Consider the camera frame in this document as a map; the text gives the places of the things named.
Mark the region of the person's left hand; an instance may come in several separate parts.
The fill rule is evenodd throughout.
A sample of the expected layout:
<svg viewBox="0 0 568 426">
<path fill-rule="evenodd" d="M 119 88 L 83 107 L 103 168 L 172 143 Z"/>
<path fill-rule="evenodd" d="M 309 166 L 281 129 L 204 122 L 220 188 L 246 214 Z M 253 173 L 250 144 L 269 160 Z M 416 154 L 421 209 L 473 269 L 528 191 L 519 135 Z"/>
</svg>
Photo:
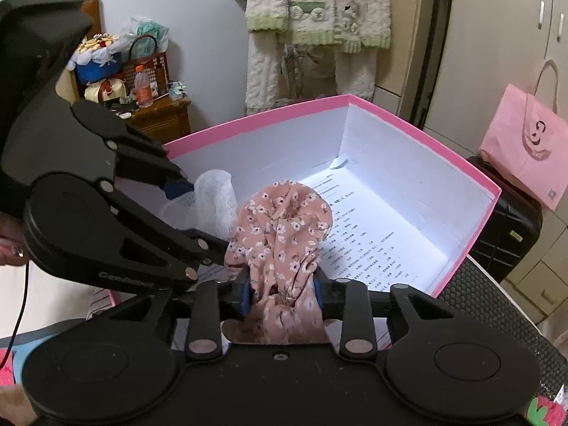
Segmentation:
<svg viewBox="0 0 568 426">
<path fill-rule="evenodd" d="M 1 266 L 24 266 L 28 263 L 22 224 L 5 213 L 1 213 L 0 217 L 0 241 Z"/>
</svg>

